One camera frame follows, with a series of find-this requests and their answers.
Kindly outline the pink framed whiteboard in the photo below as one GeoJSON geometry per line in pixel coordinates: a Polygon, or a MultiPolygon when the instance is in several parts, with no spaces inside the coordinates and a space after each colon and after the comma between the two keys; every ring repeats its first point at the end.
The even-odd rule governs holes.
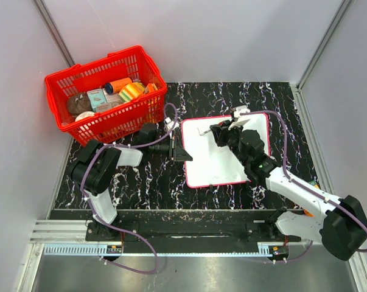
{"type": "Polygon", "coordinates": [[[193,157],[186,161],[186,184],[200,187],[240,184],[251,181],[265,185],[265,179],[280,163],[270,157],[268,117],[264,113],[249,113],[234,145],[218,147],[212,133],[200,136],[197,128],[206,129],[230,116],[201,117],[181,124],[183,148],[193,157]]]}

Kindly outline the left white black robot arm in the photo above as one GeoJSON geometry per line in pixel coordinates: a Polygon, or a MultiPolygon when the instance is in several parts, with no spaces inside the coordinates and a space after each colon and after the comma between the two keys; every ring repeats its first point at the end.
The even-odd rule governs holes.
{"type": "Polygon", "coordinates": [[[115,240],[120,234],[116,221],[117,210],[110,198],[109,186],[118,167],[137,167],[145,155],[165,155],[173,161],[192,161],[193,157],[174,137],[158,141],[157,127],[143,124],[135,140],[141,148],[113,146],[90,140],[72,163],[69,176],[76,185],[83,186],[86,198],[93,208],[93,219],[101,223],[99,234],[106,240],[115,240]]]}

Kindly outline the red whiteboard marker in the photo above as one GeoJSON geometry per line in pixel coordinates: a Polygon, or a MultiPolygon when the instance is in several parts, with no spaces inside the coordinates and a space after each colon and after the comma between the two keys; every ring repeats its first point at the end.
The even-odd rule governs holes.
{"type": "Polygon", "coordinates": [[[197,130],[200,136],[204,136],[212,131],[210,128],[206,129],[197,128],[197,130]]]}

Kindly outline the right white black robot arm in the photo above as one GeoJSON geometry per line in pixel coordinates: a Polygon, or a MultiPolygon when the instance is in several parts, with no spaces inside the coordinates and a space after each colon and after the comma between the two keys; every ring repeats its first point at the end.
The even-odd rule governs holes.
{"type": "Polygon", "coordinates": [[[343,261],[363,251],[367,218],[358,199],[350,195],[340,198],[289,174],[284,165],[264,152],[265,144],[256,130],[235,127],[227,120],[211,125],[210,131],[218,147],[228,147],[233,153],[251,183],[276,192],[309,212],[281,212],[265,226],[270,240],[278,241],[285,235],[308,239],[321,243],[343,261]]]}

